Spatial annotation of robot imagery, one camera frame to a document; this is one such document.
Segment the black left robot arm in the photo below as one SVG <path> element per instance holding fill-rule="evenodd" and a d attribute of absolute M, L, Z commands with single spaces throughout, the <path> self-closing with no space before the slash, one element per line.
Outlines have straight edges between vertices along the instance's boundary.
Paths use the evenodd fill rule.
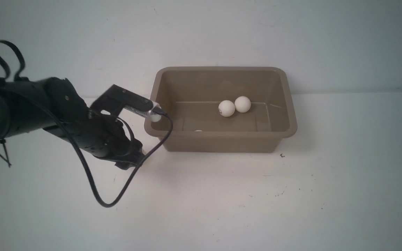
<path fill-rule="evenodd" d="M 128 138 L 118 119 L 122 103 L 108 93 L 87 106 L 67 79 L 6 82 L 0 78 L 0 140 L 44 130 L 68 142 L 54 115 L 81 150 L 127 170 L 144 157 L 143 145 Z"/>

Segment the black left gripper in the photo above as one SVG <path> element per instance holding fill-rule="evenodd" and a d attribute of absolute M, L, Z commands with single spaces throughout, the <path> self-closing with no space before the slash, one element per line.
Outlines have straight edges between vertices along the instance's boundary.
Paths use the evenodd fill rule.
<path fill-rule="evenodd" d="M 110 115 L 83 115 L 63 120 L 62 125 L 78 148 L 111 161 L 122 170 L 135 167 L 144 157 L 142 143 L 127 137 L 123 123 Z"/>

